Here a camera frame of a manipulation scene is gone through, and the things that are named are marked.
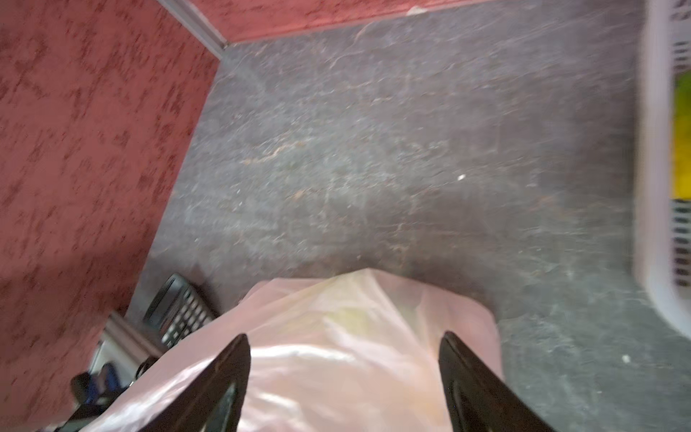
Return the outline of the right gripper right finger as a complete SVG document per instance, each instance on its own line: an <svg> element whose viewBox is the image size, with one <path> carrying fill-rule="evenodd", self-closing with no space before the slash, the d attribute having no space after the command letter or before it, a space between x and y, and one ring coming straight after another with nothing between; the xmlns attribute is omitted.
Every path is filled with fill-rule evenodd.
<svg viewBox="0 0 691 432"><path fill-rule="evenodd" d="M554 432L452 331L438 364L453 432Z"/></svg>

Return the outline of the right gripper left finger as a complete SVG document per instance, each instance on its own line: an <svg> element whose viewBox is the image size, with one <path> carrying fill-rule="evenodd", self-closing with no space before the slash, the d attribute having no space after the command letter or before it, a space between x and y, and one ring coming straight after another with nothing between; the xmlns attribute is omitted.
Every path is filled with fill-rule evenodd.
<svg viewBox="0 0 691 432"><path fill-rule="evenodd" d="M239 334L143 431L236 431L248 390L251 352Z"/></svg>

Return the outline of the pink plastic bag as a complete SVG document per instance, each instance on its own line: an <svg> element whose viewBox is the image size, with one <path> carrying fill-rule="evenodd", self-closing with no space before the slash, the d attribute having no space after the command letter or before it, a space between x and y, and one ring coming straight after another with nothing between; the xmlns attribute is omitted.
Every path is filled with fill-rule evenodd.
<svg viewBox="0 0 691 432"><path fill-rule="evenodd" d="M138 430L246 334L242 431L447 431L446 331L502 375L496 320L470 298L374 269L264 281L165 353L90 429Z"/></svg>

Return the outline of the white plastic basket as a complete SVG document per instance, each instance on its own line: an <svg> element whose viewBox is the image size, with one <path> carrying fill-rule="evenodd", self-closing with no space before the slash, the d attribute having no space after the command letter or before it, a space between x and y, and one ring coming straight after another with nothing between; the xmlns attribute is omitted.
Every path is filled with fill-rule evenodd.
<svg viewBox="0 0 691 432"><path fill-rule="evenodd" d="M673 197L674 84L690 69L690 3L647 1L640 42L633 273L654 309L690 335L690 203Z"/></svg>

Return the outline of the green pepper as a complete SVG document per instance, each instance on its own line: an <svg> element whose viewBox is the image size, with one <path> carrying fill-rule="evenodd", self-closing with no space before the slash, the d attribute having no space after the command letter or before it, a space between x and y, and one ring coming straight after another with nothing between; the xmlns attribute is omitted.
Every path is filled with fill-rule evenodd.
<svg viewBox="0 0 691 432"><path fill-rule="evenodd" d="M674 88L672 128L673 194L690 200L690 72L679 75Z"/></svg>

